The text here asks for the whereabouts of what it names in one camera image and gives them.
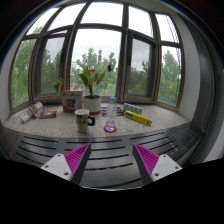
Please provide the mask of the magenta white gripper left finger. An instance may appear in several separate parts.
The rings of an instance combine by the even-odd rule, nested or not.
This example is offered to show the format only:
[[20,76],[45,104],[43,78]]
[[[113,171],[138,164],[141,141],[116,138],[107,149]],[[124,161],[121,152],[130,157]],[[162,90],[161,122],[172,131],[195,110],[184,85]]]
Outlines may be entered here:
[[90,153],[91,144],[87,143],[65,155],[56,154],[42,166],[42,169],[79,185]]

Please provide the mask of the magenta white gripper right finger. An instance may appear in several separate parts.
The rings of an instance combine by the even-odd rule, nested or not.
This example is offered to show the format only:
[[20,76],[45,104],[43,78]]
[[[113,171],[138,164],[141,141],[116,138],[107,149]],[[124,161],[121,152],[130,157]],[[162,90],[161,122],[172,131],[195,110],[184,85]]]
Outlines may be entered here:
[[148,185],[182,169],[167,154],[158,155],[138,144],[133,145],[132,153],[144,185]]

